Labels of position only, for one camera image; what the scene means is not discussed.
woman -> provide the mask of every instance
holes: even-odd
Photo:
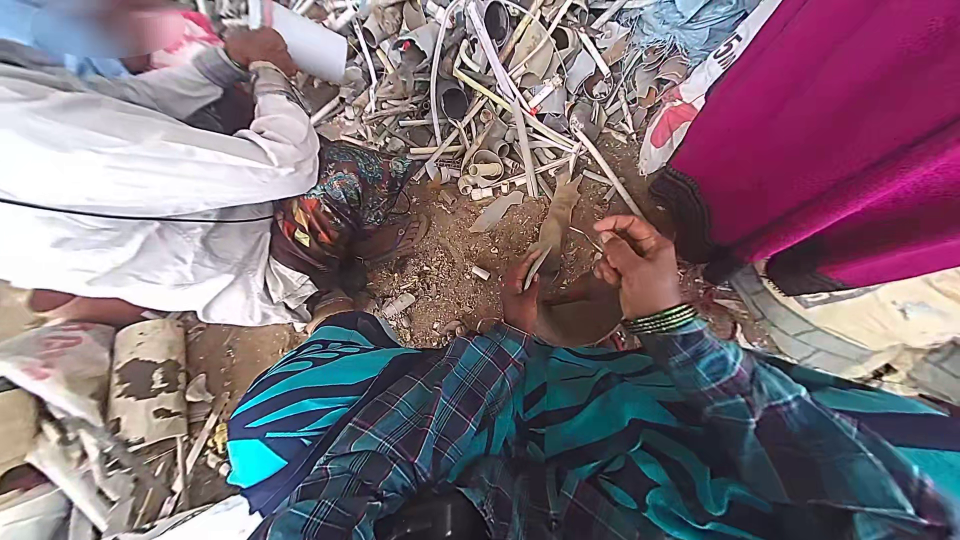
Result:
[[[951,418],[717,339],[681,304],[668,240],[633,216],[594,228],[595,275],[618,288],[643,353],[531,335],[538,281],[523,278],[538,253],[502,284],[504,324],[444,349],[404,348],[341,306],[229,420],[229,481],[268,516],[255,536],[397,538],[383,518],[449,489],[490,538],[956,534],[954,501],[868,416],[947,460],[902,427]]]

sandal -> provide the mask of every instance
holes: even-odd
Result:
[[[385,225],[369,238],[357,242],[353,253],[370,264],[405,257],[414,253],[429,229],[430,218],[415,214],[404,223]]]

white shirt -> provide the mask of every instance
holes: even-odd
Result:
[[[211,55],[228,61],[211,49],[207,63],[216,62]],[[255,91],[254,120],[234,136],[178,121],[221,96],[207,76],[196,62],[83,81],[63,69],[0,64],[0,197],[240,219],[270,215],[270,201],[312,187],[320,142],[307,114],[282,95]],[[291,307],[316,289],[269,258],[270,225],[123,221],[0,203],[0,279],[196,310],[210,323],[303,321],[305,310]]]

pink garment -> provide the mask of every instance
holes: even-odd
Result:
[[[783,0],[653,191],[714,281],[768,257],[792,295],[960,266],[960,2]]]

cable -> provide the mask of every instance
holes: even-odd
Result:
[[[169,221],[173,223],[252,223],[254,221],[265,221],[268,219],[273,219],[274,215],[265,215],[260,217],[248,217],[246,219],[191,219],[187,217],[151,217],[151,216],[135,216],[135,215],[114,215],[109,213],[100,213],[100,212],[88,212],[82,210],[68,210],[68,209],[54,209],[51,207],[45,207],[43,205],[35,205],[33,203],[24,203],[23,201],[13,201],[11,199],[4,199],[0,197],[0,203],[7,205],[14,205],[15,207],[23,207],[27,209],[37,209],[37,210],[47,210],[60,213],[69,213],[73,215],[84,215],[87,217],[106,217],[107,219],[123,219],[127,221]]]

